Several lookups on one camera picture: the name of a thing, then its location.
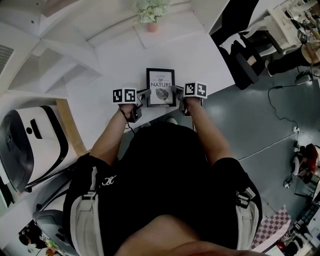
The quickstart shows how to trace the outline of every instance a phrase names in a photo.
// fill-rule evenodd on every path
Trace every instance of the checkered cloth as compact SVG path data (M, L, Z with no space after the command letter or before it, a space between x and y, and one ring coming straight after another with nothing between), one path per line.
M286 207L283 206L273 216L261 222L257 233L252 241L250 250L253 250L254 248L261 245L290 220L291 217L288 214Z

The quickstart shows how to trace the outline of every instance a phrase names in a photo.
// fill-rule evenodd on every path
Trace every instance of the floor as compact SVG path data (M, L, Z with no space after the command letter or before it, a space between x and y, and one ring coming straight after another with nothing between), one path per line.
M294 195L296 186L300 185L299 180L289 189L283 187L284 180L290 175L294 156L292 148L297 136L293 133L293 123L278 120L275 116L269 105L268 90L274 86L294 85L297 75L297 69L273 77L264 72L258 83L245 90L241 91L233 85L210 95L204 101L204 108L228 139L235 158L260 192L264 214L271 216L286 205L293 220L306 203L303 197ZM301 129L299 141L302 144L312 141L320 145L319 97L318 81L311 85L270 92L270 99L278 115L298 123ZM164 115L155 122L165 121L168 117L174 117L180 125L192 127L191 119L178 111ZM124 136L119 158L124 154L132 136L131 132Z

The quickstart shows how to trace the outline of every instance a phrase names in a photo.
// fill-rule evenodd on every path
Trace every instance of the framed print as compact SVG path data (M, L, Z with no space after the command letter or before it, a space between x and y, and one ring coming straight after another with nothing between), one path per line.
M173 69L147 68L146 87L151 90L147 106L175 107L176 94L171 87L175 85L175 71Z

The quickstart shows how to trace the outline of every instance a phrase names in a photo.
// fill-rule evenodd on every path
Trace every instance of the black shirt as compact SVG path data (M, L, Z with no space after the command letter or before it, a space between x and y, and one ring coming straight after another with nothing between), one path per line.
M202 241L236 249L236 191L250 187L261 209L259 193L237 160L223 158L209 166L196 132L157 123L141 128L121 162L113 167L89 155L78 159L63 206L70 242L71 206L90 189L93 167L97 168L106 256L114 255L130 235L160 215L184 221Z

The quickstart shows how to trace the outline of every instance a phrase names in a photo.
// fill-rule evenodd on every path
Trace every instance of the white table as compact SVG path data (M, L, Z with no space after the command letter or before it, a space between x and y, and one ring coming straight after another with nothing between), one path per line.
M146 68L175 70L175 83L199 81L208 85L208 95L235 82L211 37L199 32L145 49L134 28L96 48L104 76L82 87L68 87L68 104L87 150L101 135L118 106L112 91L122 87L147 88ZM142 108L138 127L177 107Z

